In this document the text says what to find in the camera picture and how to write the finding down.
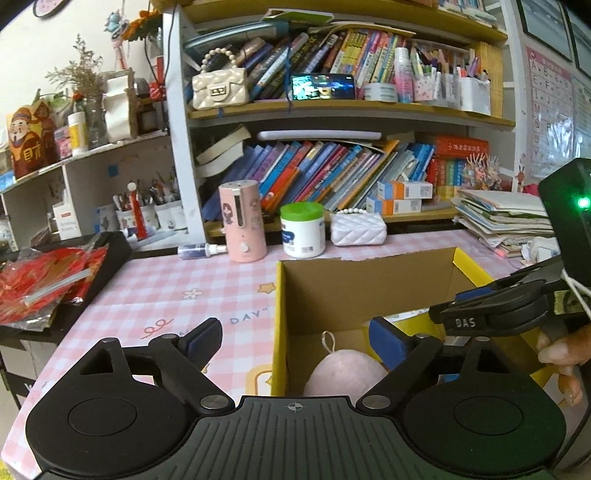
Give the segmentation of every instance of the toy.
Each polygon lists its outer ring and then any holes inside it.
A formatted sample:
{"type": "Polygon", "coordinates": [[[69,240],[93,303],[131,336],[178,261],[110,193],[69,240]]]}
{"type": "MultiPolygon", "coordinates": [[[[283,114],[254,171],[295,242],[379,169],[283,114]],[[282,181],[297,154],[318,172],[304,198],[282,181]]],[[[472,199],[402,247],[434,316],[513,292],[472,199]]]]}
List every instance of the toy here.
{"type": "Polygon", "coordinates": [[[316,366],[304,387],[305,397],[331,397],[345,395],[355,405],[357,401],[388,372],[369,355],[356,350],[335,351],[335,336],[322,333],[322,346],[329,353],[316,366]],[[332,338],[332,349],[326,345],[326,336],[332,338]]]}

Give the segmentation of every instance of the picture frame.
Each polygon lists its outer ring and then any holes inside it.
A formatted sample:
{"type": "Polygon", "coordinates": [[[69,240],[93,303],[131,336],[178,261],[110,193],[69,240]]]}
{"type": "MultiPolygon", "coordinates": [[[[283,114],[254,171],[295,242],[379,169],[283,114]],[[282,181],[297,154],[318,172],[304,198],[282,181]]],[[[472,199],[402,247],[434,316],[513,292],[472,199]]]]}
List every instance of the picture frame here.
{"type": "Polygon", "coordinates": [[[559,0],[517,0],[525,34],[573,62],[570,26],[559,0]]]}
{"type": "Polygon", "coordinates": [[[70,0],[34,0],[33,15],[37,18],[49,18],[58,13],[70,0]]]}
{"type": "Polygon", "coordinates": [[[564,9],[577,70],[591,79],[591,28],[570,8],[564,9]]]}

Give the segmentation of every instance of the white container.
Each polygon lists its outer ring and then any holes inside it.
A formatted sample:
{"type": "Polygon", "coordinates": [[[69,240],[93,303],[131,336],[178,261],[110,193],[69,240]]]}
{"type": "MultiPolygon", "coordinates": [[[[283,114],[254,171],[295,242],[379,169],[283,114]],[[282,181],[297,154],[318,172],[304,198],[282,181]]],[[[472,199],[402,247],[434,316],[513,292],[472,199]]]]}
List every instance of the white container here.
{"type": "Polygon", "coordinates": [[[88,152],[88,127],[86,126],[86,114],[76,112],[68,116],[68,126],[70,128],[70,145],[72,146],[72,156],[88,152]]]}
{"type": "Polygon", "coordinates": [[[164,205],[156,205],[154,207],[156,211],[156,215],[158,216],[158,221],[160,223],[160,228],[162,230],[174,230],[174,218],[173,213],[170,210],[170,204],[165,203],[164,205]]]}
{"type": "Polygon", "coordinates": [[[113,203],[96,209],[95,233],[116,232],[119,230],[117,211],[113,203]]]}
{"type": "MultiPolygon", "coordinates": [[[[156,215],[154,205],[145,205],[141,207],[140,210],[142,212],[142,216],[144,217],[144,223],[146,227],[150,226],[155,229],[158,229],[160,227],[158,224],[158,216],[156,215]]],[[[117,211],[117,220],[119,221],[119,227],[121,229],[137,226],[135,224],[135,216],[133,210],[127,210],[126,212],[117,211]]]]}
{"type": "Polygon", "coordinates": [[[490,81],[483,82],[471,77],[460,78],[460,98],[463,111],[491,114],[490,81]]]}
{"type": "Polygon", "coordinates": [[[180,200],[168,204],[170,212],[173,216],[174,229],[183,230],[187,228],[187,219],[184,215],[183,204],[180,200]]]}
{"type": "Polygon", "coordinates": [[[60,240],[78,238],[82,236],[78,218],[74,207],[69,203],[58,203],[53,206],[53,213],[56,217],[57,230],[60,233],[60,240]]]}
{"type": "Polygon", "coordinates": [[[281,207],[283,250],[294,258],[312,258],[326,248],[324,207],[319,203],[298,202],[281,207]]]}

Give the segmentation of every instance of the wall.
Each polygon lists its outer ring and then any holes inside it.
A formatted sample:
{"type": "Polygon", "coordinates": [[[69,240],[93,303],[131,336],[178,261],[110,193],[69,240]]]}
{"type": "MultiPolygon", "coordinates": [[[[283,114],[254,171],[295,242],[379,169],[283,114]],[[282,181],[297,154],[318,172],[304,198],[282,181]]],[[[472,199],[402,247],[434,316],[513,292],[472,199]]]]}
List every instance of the wall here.
{"type": "MultiPolygon", "coordinates": [[[[35,17],[30,6],[0,31],[1,118],[30,103],[38,88],[42,93],[56,90],[45,75],[53,67],[61,68],[69,60],[77,59],[72,46],[78,33],[89,49],[104,58],[102,70],[115,69],[115,53],[104,25],[112,11],[121,9],[122,1],[125,0],[71,0],[57,15],[47,19],[35,17]]],[[[125,16],[133,20],[147,6],[147,0],[126,0],[125,16]]],[[[130,44],[128,64],[138,76],[151,79],[143,42],[130,44]]]]}

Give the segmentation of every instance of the alphabet chart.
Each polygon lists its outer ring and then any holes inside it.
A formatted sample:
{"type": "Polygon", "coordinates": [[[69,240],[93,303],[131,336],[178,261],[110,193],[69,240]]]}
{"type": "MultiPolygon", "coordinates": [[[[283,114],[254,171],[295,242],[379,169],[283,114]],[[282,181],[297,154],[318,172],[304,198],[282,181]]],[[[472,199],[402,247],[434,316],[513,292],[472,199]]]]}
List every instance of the alphabet chart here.
{"type": "Polygon", "coordinates": [[[573,158],[591,158],[591,89],[573,78],[574,153],[573,158]]]}
{"type": "Polygon", "coordinates": [[[543,179],[573,158],[573,80],[541,53],[532,48],[527,53],[533,105],[528,174],[543,179]]]}

